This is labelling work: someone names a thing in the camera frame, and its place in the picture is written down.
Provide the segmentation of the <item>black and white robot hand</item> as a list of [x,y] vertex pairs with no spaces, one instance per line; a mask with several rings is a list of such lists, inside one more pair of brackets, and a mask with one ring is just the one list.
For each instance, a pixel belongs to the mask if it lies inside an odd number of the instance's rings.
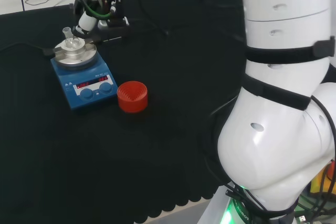
[[123,0],[75,0],[72,11],[76,23],[70,30],[74,37],[99,43],[125,37],[130,31]]

